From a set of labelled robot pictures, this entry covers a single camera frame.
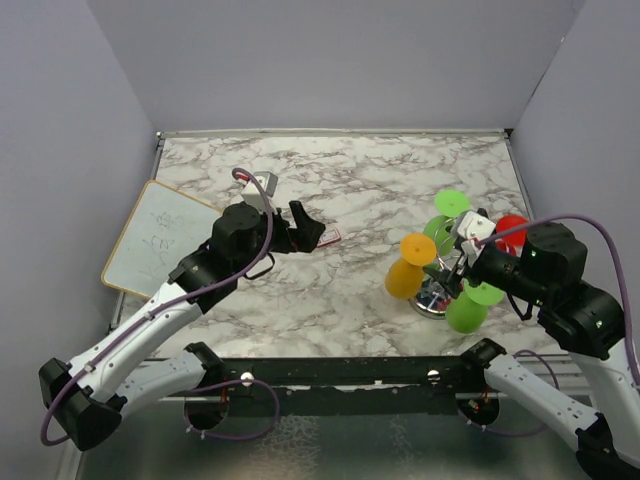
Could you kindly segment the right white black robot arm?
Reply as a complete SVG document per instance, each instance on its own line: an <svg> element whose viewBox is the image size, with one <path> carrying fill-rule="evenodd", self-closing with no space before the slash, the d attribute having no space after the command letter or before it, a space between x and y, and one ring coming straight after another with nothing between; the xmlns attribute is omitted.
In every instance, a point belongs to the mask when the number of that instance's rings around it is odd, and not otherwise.
<svg viewBox="0 0 640 480"><path fill-rule="evenodd" d="M580 369L595 401L585 407L526 370L503 347L483 339L459 367L469 390L506 394L541 420L575 453L592 479L639 476L639 366L633 352L629 301L585 282L588 249L557 217L522 225L519 256L496 247L501 232L459 234L460 256L449 271L424 271L452 297L483 283L537 308L537 322Z"/></svg>

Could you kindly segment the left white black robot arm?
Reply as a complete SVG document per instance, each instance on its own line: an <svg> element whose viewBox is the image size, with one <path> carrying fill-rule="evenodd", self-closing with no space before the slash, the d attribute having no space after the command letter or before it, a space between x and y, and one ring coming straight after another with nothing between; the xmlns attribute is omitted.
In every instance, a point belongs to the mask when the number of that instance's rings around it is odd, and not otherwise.
<svg viewBox="0 0 640 480"><path fill-rule="evenodd" d="M48 360L38 372L45 419L56 420L79 450L98 446L135 408L194 389L206 395L226 379L224 363L203 343L150 369L141 363L178 330L233 293L241 278L276 253L311 253L326 227L298 201L287 221L280 209L245 203L227 207L212 234L172 270L159 290L127 321L84 353Z"/></svg>

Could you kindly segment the orange plastic wine glass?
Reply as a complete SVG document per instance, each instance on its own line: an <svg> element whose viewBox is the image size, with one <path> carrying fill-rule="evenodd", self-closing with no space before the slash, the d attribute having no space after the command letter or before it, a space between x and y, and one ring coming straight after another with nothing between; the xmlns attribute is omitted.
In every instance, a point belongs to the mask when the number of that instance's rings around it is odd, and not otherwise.
<svg viewBox="0 0 640 480"><path fill-rule="evenodd" d="M437 249L428 236L412 233L401 240L399 251L400 257L389 268L384 285L394 298L408 300L419 292L423 268L436 259Z"/></svg>

